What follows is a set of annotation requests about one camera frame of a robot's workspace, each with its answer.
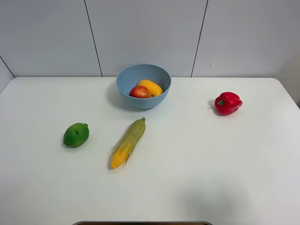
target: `table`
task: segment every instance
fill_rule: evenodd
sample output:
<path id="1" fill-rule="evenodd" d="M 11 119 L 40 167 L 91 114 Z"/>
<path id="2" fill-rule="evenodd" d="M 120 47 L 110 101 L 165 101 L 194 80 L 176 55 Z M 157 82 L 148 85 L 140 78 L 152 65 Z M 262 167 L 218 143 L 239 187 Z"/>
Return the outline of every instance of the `table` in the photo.
<path id="1" fill-rule="evenodd" d="M 211 108 L 224 91 L 234 114 Z M 16 78 L 0 94 L 0 224 L 207 221 L 298 225 L 300 110 L 271 78 L 173 78 L 166 99 L 137 110 L 115 78 Z M 125 168 L 113 146 L 135 120 L 146 131 Z M 77 149 L 65 130 L 87 123 Z"/>

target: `pepper stem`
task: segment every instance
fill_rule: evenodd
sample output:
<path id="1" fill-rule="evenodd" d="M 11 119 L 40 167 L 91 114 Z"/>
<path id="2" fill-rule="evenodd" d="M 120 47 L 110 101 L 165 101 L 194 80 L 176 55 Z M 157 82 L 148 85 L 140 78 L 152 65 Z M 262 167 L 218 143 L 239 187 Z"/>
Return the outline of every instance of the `pepper stem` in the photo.
<path id="1" fill-rule="evenodd" d="M 223 101 L 223 100 L 220 100 L 217 104 L 218 104 L 218 105 L 224 105 L 224 101 Z"/>

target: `blue bowl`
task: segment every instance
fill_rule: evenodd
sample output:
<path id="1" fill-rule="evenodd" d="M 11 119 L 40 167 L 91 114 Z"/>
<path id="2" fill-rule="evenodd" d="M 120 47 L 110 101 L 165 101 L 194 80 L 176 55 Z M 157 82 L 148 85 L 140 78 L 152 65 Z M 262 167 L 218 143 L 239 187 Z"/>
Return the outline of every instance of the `blue bowl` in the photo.
<path id="1" fill-rule="evenodd" d="M 150 98 L 129 96 L 131 89 L 141 80 L 150 80 L 158 84 L 162 88 L 163 93 Z M 117 76 L 116 84 L 120 95 L 127 103 L 139 109 L 150 109 L 161 103 L 167 96 L 171 86 L 171 77 L 160 67 L 149 64 L 139 64 L 124 69 Z"/>

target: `bell pepper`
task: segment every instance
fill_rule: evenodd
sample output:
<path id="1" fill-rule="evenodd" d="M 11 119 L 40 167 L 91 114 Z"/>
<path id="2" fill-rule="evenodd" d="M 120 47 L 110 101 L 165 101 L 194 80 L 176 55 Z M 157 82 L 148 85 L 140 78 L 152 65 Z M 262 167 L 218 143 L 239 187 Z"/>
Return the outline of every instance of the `bell pepper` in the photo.
<path id="1" fill-rule="evenodd" d="M 224 92 L 215 100 L 215 107 L 223 116 L 234 113 L 242 104 L 240 97 L 232 92 Z"/>

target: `yellow mango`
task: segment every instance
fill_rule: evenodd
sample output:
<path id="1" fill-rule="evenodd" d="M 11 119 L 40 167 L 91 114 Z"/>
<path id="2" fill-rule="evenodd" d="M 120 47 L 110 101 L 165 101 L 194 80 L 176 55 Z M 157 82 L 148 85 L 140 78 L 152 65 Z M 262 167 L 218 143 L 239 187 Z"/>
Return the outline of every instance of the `yellow mango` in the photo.
<path id="1" fill-rule="evenodd" d="M 154 97 L 163 93 L 163 90 L 159 85 L 149 80 L 141 80 L 138 85 L 146 87 Z"/>

